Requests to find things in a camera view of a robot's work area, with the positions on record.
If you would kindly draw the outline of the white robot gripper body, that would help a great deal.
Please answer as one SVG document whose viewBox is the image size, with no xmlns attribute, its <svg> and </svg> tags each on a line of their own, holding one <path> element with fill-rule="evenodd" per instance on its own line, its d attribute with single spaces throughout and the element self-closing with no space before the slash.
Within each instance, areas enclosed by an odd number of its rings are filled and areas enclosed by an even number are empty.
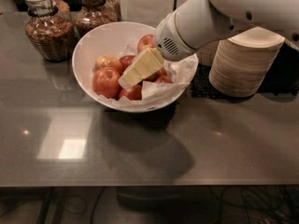
<svg viewBox="0 0 299 224">
<path fill-rule="evenodd" d="M 193 15 L 174 11 L 156 27 L 153 42 L 166 60 L 178 62 L 196 52 L 196 47 L 192 43 L 195 34 L 192 19 Z"/>
</svg>

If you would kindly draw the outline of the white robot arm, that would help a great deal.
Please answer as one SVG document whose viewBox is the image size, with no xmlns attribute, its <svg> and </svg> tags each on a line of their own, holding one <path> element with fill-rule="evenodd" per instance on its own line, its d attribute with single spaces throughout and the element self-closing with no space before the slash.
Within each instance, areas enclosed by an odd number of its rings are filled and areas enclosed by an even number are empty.
<svg viewBox="0 0 299 224">
<path fill-rule="evenodd" d="M 179 62 L 201 47 L 262 27 L 299 44 L 299 0 L 187 0 L 157 26 L 153 43 Z"/>
</svg>

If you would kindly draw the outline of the white gripper finger behind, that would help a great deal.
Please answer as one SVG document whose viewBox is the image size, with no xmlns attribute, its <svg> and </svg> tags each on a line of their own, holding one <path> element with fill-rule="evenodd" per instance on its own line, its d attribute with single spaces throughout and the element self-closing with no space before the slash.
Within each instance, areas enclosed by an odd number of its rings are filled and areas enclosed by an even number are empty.
<svg viewBox="0 0 299 224">
<path fill-rule="evenodd" d="M 134 57 L 133 62 L 128 66 L 121 77 L 119 84 L 126 90 L 132 88 L 143 79 L 152 74 L 150 70 L 150 55 L 151 49 L 144 49 L 137 56 Z"/>
</svg>

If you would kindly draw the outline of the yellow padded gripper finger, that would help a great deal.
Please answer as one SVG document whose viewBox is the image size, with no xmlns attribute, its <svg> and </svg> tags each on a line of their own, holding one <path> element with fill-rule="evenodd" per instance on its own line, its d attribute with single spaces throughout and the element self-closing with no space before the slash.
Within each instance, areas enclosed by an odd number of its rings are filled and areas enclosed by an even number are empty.
<svg viewBox="0 0 299 224">
<path fill-rule="evenodd" d="M 132 88 L 143 79 L 153 75 L 163 67 L 164 57 L 157 49 L 144 49 L 121 75 L 121 86 Z"/>
</svg>

